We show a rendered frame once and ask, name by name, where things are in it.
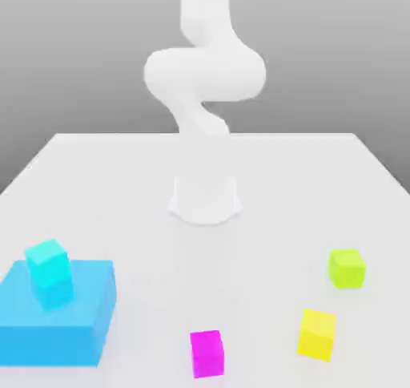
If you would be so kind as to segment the small cyan cube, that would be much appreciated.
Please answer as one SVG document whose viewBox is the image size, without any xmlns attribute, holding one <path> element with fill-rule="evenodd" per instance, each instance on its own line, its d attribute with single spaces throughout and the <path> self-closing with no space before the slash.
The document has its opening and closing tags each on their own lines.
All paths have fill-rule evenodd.
<svg viewBox="0 0 410 388">
<path fill-rule="evenodd" d="M 73 297 L 70 260 L 55 239 L 45 240 L 25 251 L 31 283 L 45 309 L 66 304 Z"/>
</svg>

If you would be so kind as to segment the small lime green cube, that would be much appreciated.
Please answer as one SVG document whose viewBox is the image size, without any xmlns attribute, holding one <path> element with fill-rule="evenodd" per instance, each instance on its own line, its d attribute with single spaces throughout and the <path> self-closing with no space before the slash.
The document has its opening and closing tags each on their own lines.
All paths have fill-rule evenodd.
<svg viewBox="0 0 410 388">
<path fill-rule="evenodd" d="M 359 289 L 366 265 L 357 249 L 333 249 L 328 260 L 328 276 L 337 289 Z"/>
</svg>

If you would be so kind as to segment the small magenta cube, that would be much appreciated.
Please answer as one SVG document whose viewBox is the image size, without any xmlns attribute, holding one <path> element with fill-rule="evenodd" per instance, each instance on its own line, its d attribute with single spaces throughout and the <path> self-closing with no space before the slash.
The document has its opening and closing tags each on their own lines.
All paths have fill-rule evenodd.
<svg viewBox="0 0 410 388">
<path fill-rule="evenodd" d="M 218 330 L 192 332 L 190 342 L 194 378 L 224 375 L 224 348 Z"/>
</svg>

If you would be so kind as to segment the large blue box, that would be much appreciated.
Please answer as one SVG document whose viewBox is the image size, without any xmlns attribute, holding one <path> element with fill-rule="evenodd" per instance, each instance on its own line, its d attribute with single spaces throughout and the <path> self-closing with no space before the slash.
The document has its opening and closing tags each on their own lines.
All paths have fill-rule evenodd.
<svg viewBox="0 0 410 388">
<path fill-rule="evenodd" d="M 24 260 L 0 282 L 0 366 L 96 366 L 116 303 L 109 260 L 73 260 L 72 284 L 42 301 Z"/>
</svg>

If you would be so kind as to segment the small yellow cube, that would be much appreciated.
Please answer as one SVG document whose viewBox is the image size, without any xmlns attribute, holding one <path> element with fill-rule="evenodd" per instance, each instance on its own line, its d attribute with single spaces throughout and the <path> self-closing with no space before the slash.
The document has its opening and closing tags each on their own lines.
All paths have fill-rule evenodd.
<svg viewBox="0 0 410 388">
<path fill-rule="evenodd" d="M 297 354 L 329 362 L 335 332 L 335 314 L 305 309 L 299 330 Z"/>
</svg>

